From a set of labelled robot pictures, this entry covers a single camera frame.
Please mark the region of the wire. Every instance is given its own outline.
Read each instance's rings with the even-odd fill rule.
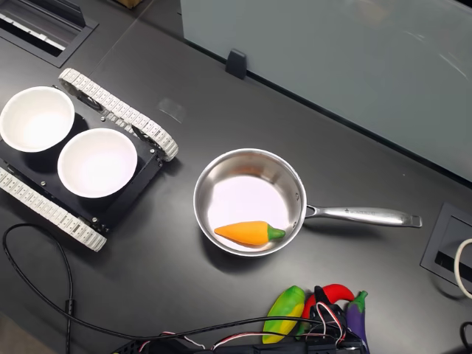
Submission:
[[[174,332],[162,332],[162,334],[175,334],[175,333],[174,333]],[[190,343],[192,343],[192,344],[198,346],[198,347],[202,347],[202,348],[206,349],[203,344],[199,344],[199,343],[197,343],[196,341],[193,341],[192,339],[187,338],[186,336],[184,336],[184,339],[185,339],[186,341],[189,341]]]
[[[145,341],[141,347],[139,347],[139,350],[138,350],[138,353],[142,352],[142,350],[144,349],[144,347],[146,346],[147,343],[150,343],[150,341]]]
[[[321,336],[321,337],[331,337],[329,334],[321,334],[321,333],[305,333],[305,334],[300,334],[298,336],[292,336],[288,334],[281,334],[277,332],[241,332],[241,333],[236,333],[233,334],[232,336],[228,336],[224,339],[221,339],[217,341],[215,344],[213,344],[213,347],[210,350],[215,350],[217,347],[219,347],[222,344],[225,344],[229,341],[232,341],[233,339],[238,339],[242,337],[247,337],[247,336],[282,336],[282,337],[299,337],[299,336]]]
[[[472,347],[467,341],[467,338],[465,337],[465,328],[470,325],[472,325],[472,322],[464,322],[460,325],[460,329],[459,329],[460,340],[464,344],[465,350],[467,350],[467,354],[472,353]]]
[[[454,259],[454,276],[456,277],[457,285],[459,286],[459,289],[461,290],[461,292],[463,292],[464,295],[466,295],[466,297],[468,297],[469,299],[472,299],[472,294],[469,293],[467,289],[465,288],[464,284],[462,284],[462,279],[460,278],[460,273],[459,273],[459,264],[460,264],[460,256],[462,254],[463,249],[471,243],[472,243],[472,238],[469,238],[468,240],[465,240],[464,242],[462,242],[459,248],[457,249],[456,258]]]
[[[59,308],[54,302],[52,302],[47,296],[45,296],[43,293],[39,291],[38,288],[36,288],[30,279],[23,273],[23,271],[18,267],[16,264],[16,261],[14,260],[13,256],[10,253],[10,250],[8,249],[7,245],[7,237],[8,234],[19,227],[32,227],[36,228],[38,230],[41,230],[46,236],[49,238],[53,239],[58,248],[60,249],[61,254],[64,257],[64,260],[67,260],[66,254],[64,253],[64,250],[62,246],[60,245],[59,241],[45,228],[42,226],[33,224],[33,223],[18,223],[16,225],[13,225],[9,227],[3,234],[3,250],[5,254],[7,255],[8,260],[10,261],[10,264],[12,267],[15,269],[16,273],[20,276],[20,278],[29,286],[29,288],[36,294],[38,295],[46,304],[48,304],[52,309],[60,313],[61,315],[65,316],[67,319],[70,321],[77,323],[79,325],[82,325],[84,327],[87,327],[91,330],[96,330],[97,332],[101,332],[104,334],[108,334],[110,336],[115,336],[123,339],[128,339],[130,341],[158,341],[158,340],[163,340],[163,339],[177,339],[177,338],[182,338],[184,336],[191,336],[192,334],[198,334],[198,333],[204,333],[204,332],[209,332],[212,330],[220,330],[223,328],[228,328],[228,327],[235,327],[235,326],[240,326],[240,325],[247,325],[249,323],[255,323],[255,322],[263,322],[263,321],[268,321],[268,320],[289,320],[289,321],[297,321],[297,322],[307,322],[307,323],[320,323],[320,321],[317,321],[315,319],[303,319],[301,317],[289,317],[289,316],[271,316],[271,317],[256,317],[253,319],[243,319],[240,321],[234,321],[234,322],[228,322],[228,323],[223,323],[223,324],[217,324],[214,326],[209,326],[209,327],[203,327],[203,328],[198,328],[196,330],[188,330],[186,332],[181,332],[181,333],[176,333],[173,335],[165,335],[165,336],[132,336],[129,334],[124,334],[120,332],[116,332],[113,330],[108,330],[106,328],[102,328],[99,326],[96,326],[95,324],[83,321],[82,319],[78,319],[77,317],[74,317],[73,315],[68,314],[67,312],[63,311],[61,308]],[[66,263],[66,267],[68,270],[70,270],[69,263]]]
[[[322,312],[319,310],[318,305],[321,305],[330,314],[330,316],[333,317],[334,322],[336,322],[336,324],[339,327],[339,338],[336,341],[336,346],[337,346],[338,343],[343,339],[343,334],[344,334],[344,331],[343,331],[342,326],[341,326],[341,322],[338,320],[338,317],[334,314],[334,312],[332,312],[332,310],[324,302],[321,302],[321,301],[317,302],[316,303],[316,312],[318,313],[318,316],[323,321],[323,334],[326,334],[326,322],[325,322],[325,319],[323,318]]]
[[[44,232],[46,234],[46,236],[49,237],[56,244],[56,246],[59,248],[60,255],[62,256],[64,264],[66,265],[67,280],[69,282],[69,301],[73,301],[73,298],[72,298],[73,290],[72,289],[73,289],[74,282],[72,281],[72,271],[71,271],[71,267],[69,265],[69,261],[67,260],[66,253],[64,253],[64,250],[63,250],[62,246],[60,245],[59,241],[53,235],[51,235],[51,233],[49,233],[45,228],[43,228],[40,225],[35,225],[33,223],[20,223],[20,224],[11,226],[6,231],[6,233],[9,232],[9,231],[12,231],[12,230],[14,230],[18,227],[22,227],[22,226],[32,227],[33,229],[37,229],[37,230],[40,230],[40,231]],[[6,236],[4,235],[4,249],[5,249],[5,247],[6,247]],[[71,347],[70,341],[71,341],[71,319],[67,319],[66,354],[70,354],[70,347]]]

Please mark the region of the black cable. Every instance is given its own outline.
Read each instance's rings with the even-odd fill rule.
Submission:
[[[464,344],[465,350],[467,350],[468,354],[472,353],[472,347],[467,341],[467,338],[465,337],[465,328],[470,325],[472,325],[472,322],[464,322],[460,325],[460,329],[459,329],[460,340]]]
[[[13,259],[13,256],[10,253],[10,250],[8,249],[8,245],[7,245],[7,236],[8,236],[8,234],[12,230],[17,229],[19,227],[33,227],[33,228],[36,228],[36,229],[41,230],[42,232],[44,232],[49,238],[53,239],[56,242],[56,245],[58,246],[58,248],[60,249],[61,254],[63,255],[63,258],[66,262],[66,267],[67,267],[69,273],[70,273],[70,267],[69,267],[69,263],[67,262],[66,254],[64,253],[64,250],[63,250],[62,246],[60,245],[59,241],[47,229],[43,228],[42,226],[33,224],[33,223],[18,223],[16,225],[13,225],[13,226],[9,227],[4,232],[4,234],[3,234],[3,250],[4,250],[5,254],[7,255],[7,258],[10,261],[12,267],[18,273],[20,278],[22,278],[22,280],[25,281],[25,283],[31,288],[31,290],[33,290],[33,292],[36,293],[36,295],[38,295],[43,301],[45,301],[46,304],[48,304],[51,308],[56,310],[58,313],[65,316],[67,319],[69,319],[70,321],[72,321],[74,323],[77,323],[79,325],[87,327],[91,330],[96,330],[97,332],[108,334],[110,336],[120,337],[120,338],[123,338],[123,339],[128,339],[130,341],[158,341],[158,340],[162,340],[162,339],[182,338],[184,336],[190,336],[192,334],[209,332],[211,330],[220,330],[220,329],[223,329],[223,328],[235,327],[235,326],[240,326],[240,325],[247,325],[249,323],[263,322],[263,321],[268,321],[268,320],[290,320],[290,321],[308,322],[308,323],[317,323],[317,324],[321,323],[320,321],[316,321],[314,319],[303,319],[303,318],[300,318],[300,317],[271,316],[271,317],[256,317],[256,318],[253,318],[253,319],[243,319],[243,320],[240,320],[240,321],[228,322],[228,323],[224,323],[224,324],[217,324],[215,326],[203,327],[203,328],[199,328],[197,330],[188,330],[186,332],[176,333],[176,334],[172,334],[172,335],[163,335],[163,336],[161,336],[161,335],[158,335],[158,336],[131,336],[131,335],[116,332],[116,331],[113,331],[113,330],[107,330],[106,328],[102,328],[102,327],[96,326],[95,324],[85,322],[81,319],[78,319],[78,318],[74,317],[72,314],[70,314],[68,312],[65,312],[64,310],[59,308],[54,302],[49,300],[43,293],[41,293],[39,291],[39,289],[37,289],[31,283],[31,281],[28,279],[28,277],[23,273],[23,271],[16,264],[15,260]],[[329,327],[333,327],[333,328],[337,329],[337,326],[334,326],[334,325],[331,325],[331,324],[327,324],[327,325]]]
[[[32,227],[33,229],[38,229],[38,230],[44,232],[46,234],[46,236],[49,237],[51,240],[53,240],[55,242],[56,246],[59,248],[60,255],[62,256],[62,259],[64,260],[64,264],[66,265],[67,278],[68,278],[68,281],[69,281],[69,299],[66,301],[66,308],[68,308],[69,309],[68,312],[71,313],[73,311],[73,301],[74,300],[72,298],[72,294],[73,294],[72,287],[73,287],[74,283],[72,281],[72,271],[71,271],[71,267],[69,265],[69,261],[67,260],[67,256],[64,253],[64,250],[63,250],[62,246],[60,245],[59,241],[54,236],[52,236],[51,233],[49,233],[45,228],[43,228],[40,225],[35,225],[33,223],[19,223],[19,224],[13,225],[5,233],[7,234],[8,232],[10,232],[14,229],[17,229],[18,227]],[[5,235],[4,235],[4,249],[6,251],[8,251],[7,240],[6,240]],[[66,354],[70,354],[70,347],[71,347],[70,341],[71,341],[71,319],[67,319]]]

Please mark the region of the frying pan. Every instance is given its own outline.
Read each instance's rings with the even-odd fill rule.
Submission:
[[[380,226],[422,225],[421,217],[397,210],[308,205],[302,180],[292,166],[279,156],[258,149],[233,150],[210,162],[197,180],[193,208],[198,225],[210,241],[244,257],[264,256],[287,246],[308,218],[335,218]],[[285,230],[285,236],[261,246],[250,246],[213,231],[243,221],[265,221]]]

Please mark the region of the toy vegetable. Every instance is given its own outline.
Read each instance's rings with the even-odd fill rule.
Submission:
[[[270,240],[284,237],[285,231],[275,229],[264,221],[249,221],[218,227],[215,234],[240,243],[263,245]]]
[[[304,302],[305,292],[298,286],[291,286],[279,295],[267,316],[300,317]],[[264,332],[289,334],[295,324],[296,321],[287,320],[265,321],[263,330]],[[282,336],[265,335],[263,336],[263,343],[277,343],[282,338]]]
[[[366,353],[369,354],[366,336],[366,291],[361,293],[347,306],[346,322],[349,329],[364,342]]]

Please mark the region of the desk surface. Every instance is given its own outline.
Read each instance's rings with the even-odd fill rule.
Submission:
[[[134,21],[135,15],[106,1],[84,1],[83,9],[100,25],[64,66],[91,75],[154,118],[180,147],[98,254],[56,232],[74,275],[76,316],[136,335],[178,332],[263,316],[291,285],[338,282],[369,292],[373,353],[459,353],[458,328],[471,319],[472,302],[447,297],[457,296],[457,287],[421,268],[420,260],[443,202],[472,212],[472,191],[258,82],[228,75],[220,63],[163,33],[154,23],[158,2],[147,4]],[[131,57],[132,65],[126,61]],[[26,87],[58,84],[60,69],[5,41],[0,59],[0,105]],[[180,122],[158,110],[163,99],[183,109]],[[79,103],[76,108],[86,109]],[[227,255],[200,232],[192,193],[213,158],[247,147],[287,160],[315,205],[400,209],[421,215],[424,226],[311,220],[276,254],[255,260]],[[0,229],[23,221],[41,222],[0,192]],[[39,236],[18,231],[12,253],[32,281],[62,304],[60,258]],[[65,320],[32,294],[3,252],[0,268],[0,310],[63,353]],[[211,344],[233,332],[195,340]],[[72,342],[74,354],[109,353],[124,343],[77,325]]]

